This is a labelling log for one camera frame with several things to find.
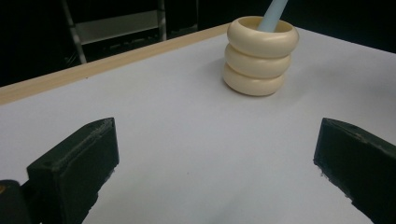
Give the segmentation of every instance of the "white tabletop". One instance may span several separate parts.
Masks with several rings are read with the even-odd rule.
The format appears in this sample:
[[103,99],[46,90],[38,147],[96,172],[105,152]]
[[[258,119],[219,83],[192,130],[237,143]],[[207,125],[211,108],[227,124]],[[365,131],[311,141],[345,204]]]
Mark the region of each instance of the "white tabletop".
[[0,106],[0,179],[114,117],[120,165],[84,223],[372,223],[313,163],[322,118],[396,144],[396,55],[298,29],[268,97],[222,81],[226,35]]

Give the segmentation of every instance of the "table edge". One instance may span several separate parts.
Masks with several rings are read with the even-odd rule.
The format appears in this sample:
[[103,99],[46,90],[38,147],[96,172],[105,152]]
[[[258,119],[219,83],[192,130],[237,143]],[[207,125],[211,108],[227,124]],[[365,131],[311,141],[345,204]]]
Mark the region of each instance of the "table edge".
[[128,63],[138,62],[149,57],[165,53],[174,49],[186,47],[202,40],[222,35],[227,31],[229,23],[183,35],[174,39],[134,49],[91,63],[64,69],[58,72],[35,77],[22,82],[0,88],[0,105],[5,105],[20,99],[62,87],[64,85],[92,77],[105,71],[123,66]]

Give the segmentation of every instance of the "stacked ring mug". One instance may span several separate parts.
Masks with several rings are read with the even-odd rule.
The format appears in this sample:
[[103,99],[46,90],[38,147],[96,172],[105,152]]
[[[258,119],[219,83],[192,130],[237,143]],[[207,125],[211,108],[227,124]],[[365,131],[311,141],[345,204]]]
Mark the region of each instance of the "stacked ring mug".
[[279,21],[273,33],[258,31],[262,17],[243,17],[228,30],[223,79],[232,89],[247,95],[269,95],[283,85],[296,48],[297,30]]

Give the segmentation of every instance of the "dark wall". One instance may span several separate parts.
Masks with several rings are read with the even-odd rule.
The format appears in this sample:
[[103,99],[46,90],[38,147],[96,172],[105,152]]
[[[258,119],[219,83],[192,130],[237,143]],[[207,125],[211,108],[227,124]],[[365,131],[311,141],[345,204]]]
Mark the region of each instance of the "dark wall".
[[157,0],[67,0],[67,4],[74,23],[124,16],[157,8]]
[[197,22],[195,0],[164,0],[166,11],[166,29],[168,34],[191,27]]
[[62,15],[50,0],[0,4],[0,86],[66,68],[74,49]]
[[[320,34],[396,53],[390,1],[289,0],[281,20]],[[199,0],[203,30],[243,16],[262,16],[271,0]]]

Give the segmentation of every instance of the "light blue handle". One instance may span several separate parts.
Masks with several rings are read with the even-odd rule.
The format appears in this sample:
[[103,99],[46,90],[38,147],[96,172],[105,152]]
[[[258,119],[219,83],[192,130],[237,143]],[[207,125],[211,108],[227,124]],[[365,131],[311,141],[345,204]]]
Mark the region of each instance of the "light blue handle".
[[260,22],[257,30],[272,33],[277,25],[277,22],[285,9],[288,0],[273,0],[271,5],[265,12],[262,22]]

